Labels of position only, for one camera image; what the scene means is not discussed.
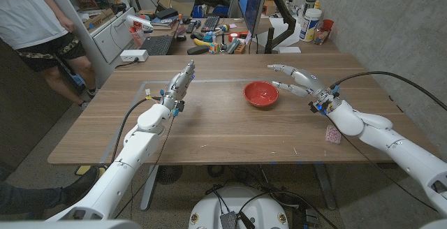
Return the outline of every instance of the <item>monitor stand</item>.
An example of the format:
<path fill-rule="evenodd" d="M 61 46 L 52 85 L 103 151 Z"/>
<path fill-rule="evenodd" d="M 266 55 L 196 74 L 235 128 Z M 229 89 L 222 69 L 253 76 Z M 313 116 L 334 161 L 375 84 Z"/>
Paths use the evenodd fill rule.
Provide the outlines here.
<path fill-rule="evenodd" d="M 257 52 L 258 54 L 277 54 L 278 51 L 274 51 L 273 48 L 278 46 L 281 42 L 286 40 L 289 36 L 293 34 L 295 31 L 296 20 L 292 15 L 288 12 L 286 4 L 283 0 L 273 0 L 274 4 L 278 7 L 279 13 L 283 17 L 284 24 L 287 24 L 287 30 L 285 30 L 282 34 L 273 38 L 274 27 L 270 27 L 268 29 L 268 37 L 267 43 L 265 44 L 265 49 Z"/>

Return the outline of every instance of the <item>white shelf unit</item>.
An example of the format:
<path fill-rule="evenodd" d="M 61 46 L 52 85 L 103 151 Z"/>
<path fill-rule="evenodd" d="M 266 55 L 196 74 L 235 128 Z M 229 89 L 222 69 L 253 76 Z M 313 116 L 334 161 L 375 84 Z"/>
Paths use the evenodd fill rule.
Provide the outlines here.
<path fill-rule="evenodd" d="M 129 26 L 123 24 L 127 15 L 135 15 L 127 0 L 120 0 L 126 4 L 126 10 L 119 12 L 105 24 L 89 33 L 76 12 L 77 0 L 55 0 L 57 5 L 76 26 L 75 35 L 81 40 L 96 73 L 96 86 L 101 87 L 121 62 L 119 54 L 122 49 L 132 45 Z"/>

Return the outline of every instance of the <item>white t-shirt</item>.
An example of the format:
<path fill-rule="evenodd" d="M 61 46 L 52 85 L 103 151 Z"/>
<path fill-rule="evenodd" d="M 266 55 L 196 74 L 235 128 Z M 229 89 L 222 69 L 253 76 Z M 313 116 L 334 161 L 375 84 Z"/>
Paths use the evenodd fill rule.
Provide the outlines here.
<path fill-rule="evenodd" d="M 15 50 L 67 33 L 44 0 L 0 0 L 0 38 Z"/>

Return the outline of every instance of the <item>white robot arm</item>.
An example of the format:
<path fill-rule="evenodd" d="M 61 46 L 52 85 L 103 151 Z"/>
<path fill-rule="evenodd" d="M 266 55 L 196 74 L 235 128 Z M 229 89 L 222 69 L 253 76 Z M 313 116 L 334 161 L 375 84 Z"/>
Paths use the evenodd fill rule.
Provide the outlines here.
<path fill-rule="evenodd" d="M 124 148 L 88 194 L 71 207 L 49 218 L 60 220 L 109 219 L 137 169 L 159 146 L 164 132 L 163 120 L 169 120 L 179 111 L 180 100 L 186 95 L 189 83 L 194 79 L 194 61 L 178 73 L 170 82 L 159 104 L 154 104 L 138 117 L 138 123 L 124 138 Z"/>
<path fill-rule="evenodd" d="M 315 102 L 309 103 L 313 112 L 327 115 L 343 134 L 358 135 L 364 143 L 387 153 L 422 186 L 434 208 L 447 217 L 447 163 L 395 132 L 393 123 L 385 117 L 354 110 L 339 99 L 337 87 L 325 88 L 311 73 L 279 64 L 268 68 L 283 71 L 299 84 L 272 82 L 275 87 L 301 97 L 316 97 Z"/>

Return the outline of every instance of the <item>person's arm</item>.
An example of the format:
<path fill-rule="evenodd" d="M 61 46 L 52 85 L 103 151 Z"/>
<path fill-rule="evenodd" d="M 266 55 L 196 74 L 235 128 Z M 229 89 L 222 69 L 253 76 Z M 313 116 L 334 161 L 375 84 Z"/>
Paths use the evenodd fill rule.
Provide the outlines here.
<path fill-rule="evenodd" d="M 61 11 L 61 9 L 57 6 L 56 2 L 54 0 L 44 0 L 44 2 L 51 8 L 51 10 L 56 15 L 57 19 L 61 23 L 61 26 L 65 28 L 69 32 L 75 31 L 75 24 L 68 19 L 64 13 Z"/>

